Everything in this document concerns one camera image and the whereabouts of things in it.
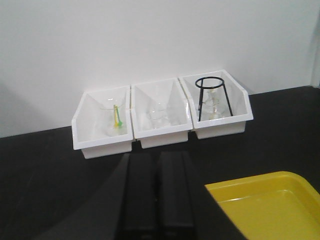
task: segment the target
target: black table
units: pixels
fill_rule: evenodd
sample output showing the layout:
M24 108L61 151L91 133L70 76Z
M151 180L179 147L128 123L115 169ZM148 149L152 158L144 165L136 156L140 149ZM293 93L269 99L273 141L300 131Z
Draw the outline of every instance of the black table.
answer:
M320 89L250 96L254 120L244 133L142 149L188 151L205 184L276 171L306 178L320 192ZM71 127L0 139L0 240L28 240L65 219L99 189L123 154L85 160Z

